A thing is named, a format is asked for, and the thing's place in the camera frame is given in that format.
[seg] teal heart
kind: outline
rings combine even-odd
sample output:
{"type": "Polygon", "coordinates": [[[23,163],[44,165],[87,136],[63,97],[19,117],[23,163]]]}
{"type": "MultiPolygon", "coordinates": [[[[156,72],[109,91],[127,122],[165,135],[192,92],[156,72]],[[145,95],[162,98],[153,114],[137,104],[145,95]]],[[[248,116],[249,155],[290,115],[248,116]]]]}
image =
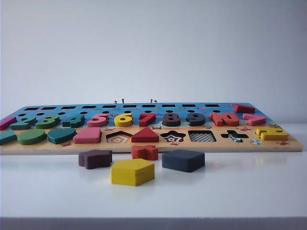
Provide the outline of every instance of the teal heart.
{"type": "Polygon", "coordinates": [[[71,140],[76,134],[76,129],[74,128],[55,128],[48,132],[48,139],[53,144],[60,144],[71,140]]]}

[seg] rectangular slot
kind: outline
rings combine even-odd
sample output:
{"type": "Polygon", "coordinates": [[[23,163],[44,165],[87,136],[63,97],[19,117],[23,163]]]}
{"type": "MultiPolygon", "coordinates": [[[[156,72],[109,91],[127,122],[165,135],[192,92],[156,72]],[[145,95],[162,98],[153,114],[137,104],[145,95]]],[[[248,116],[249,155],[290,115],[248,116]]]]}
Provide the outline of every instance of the rectangular slot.
{"type": "Polygon", "coordinates": [[[196,107],[194,104],[182,104],[182,107],[196,107]]]}
{"type": "Polygon", "coordinates": [[[162,107],[175,107],[174,104],[163,104],[162,107]]]}
{"type": "Polygon", "coordinates": [[[155,108],[155,104],[143,104],[143,108],[155,108]]]}
{"type": "Polygon", "coordinates": [[[38,110],[39,108],[38,107],[36,107],[36,108],[26,108],[26,109],[24,109],[24,110],[38,110]]]}
{"type": "Polygon", "coordinates": [[[64,106],[61,109],[74,109],[76,108],[75,106],[64,106]]]}
{"type": "Polygon", "coordinates": [[[206,107],[220,107],[218,104],[205,104],[206,107]]]}
{"type": "Polygon", "coordinates": [[[86,105],[83,106],[82,109],[95,109],[97,106],[96,105],[86,105]]]}
{"type": "Polygon", "coordinates": [[[116,105],[104,105],[103,108],[116,108],[116,105]]]}
{"type": "Polygon", "coordinates": [[[126,104],[123,108],[136,108],[136,104],[126,104]]]}
{"type": "Polygon", "coordinates": [[[42,110],[51,110],[51,109],[55,109],[56,107],[44,107],[42,108],[42,110]]]}

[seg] red triangle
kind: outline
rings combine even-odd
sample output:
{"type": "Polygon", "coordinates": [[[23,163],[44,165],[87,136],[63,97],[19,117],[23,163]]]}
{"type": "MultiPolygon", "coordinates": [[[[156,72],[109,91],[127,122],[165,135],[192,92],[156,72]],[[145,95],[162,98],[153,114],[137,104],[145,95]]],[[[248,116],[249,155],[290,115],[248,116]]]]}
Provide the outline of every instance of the red triangle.
{"type": "Polygon", "coordinates": [[[132,135],[131,142],[159,142],[159,136],[149,127],[145,127],[141,131],[132,135]]]}

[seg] red puzzle piece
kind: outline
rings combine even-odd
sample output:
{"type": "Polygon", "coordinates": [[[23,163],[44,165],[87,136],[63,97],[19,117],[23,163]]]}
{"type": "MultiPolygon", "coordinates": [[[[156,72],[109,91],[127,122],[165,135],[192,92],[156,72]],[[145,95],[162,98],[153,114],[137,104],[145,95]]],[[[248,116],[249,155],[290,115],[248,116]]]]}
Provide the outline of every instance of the red puzzle piece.
{"type": "Polygon", "coordinates": [[[155,161],[158,159],[158,148],[155,145],[132,146],[131,156],[133,159],[142,158],[144,160],[155,161]]]}
{"type": "Polygon", "coordinates": [[[145,127],[141,131],[132,135],[131,142],[159,142],[159,136],[149,127],[145,127]]]}
{"type": "Polygon", "coordinates": [[[154,120],[155,120],[154,113],[140,113],[139,126],[148,126],[154,120]]]}
{"type": "Polygon", "coordinates": [[[213,120],[216,126],[223,126],[223,124],[227,126],[238,126],[240,120],[237,115],[232,113],[210,113],[209,118],[213,120]]]}
{"type": "Polygon", "coordinates": [[[236,104],[235,105],[235,112],[236,113],[254,113],[255,108],[253,106],[243,105],[243,104],[236,104]]]}

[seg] yellow pentagon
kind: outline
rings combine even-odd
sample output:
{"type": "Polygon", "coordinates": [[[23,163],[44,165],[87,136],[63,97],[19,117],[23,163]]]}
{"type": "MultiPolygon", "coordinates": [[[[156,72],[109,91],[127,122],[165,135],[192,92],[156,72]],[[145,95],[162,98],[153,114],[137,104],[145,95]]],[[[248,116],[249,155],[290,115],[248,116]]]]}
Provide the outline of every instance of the yellow pentagon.
{"type": "Polygon", "coordinates": [[[111,167],[111,183],[139,186],[154,179],[154,164],[144,159],[116,161],[111,167]]]}

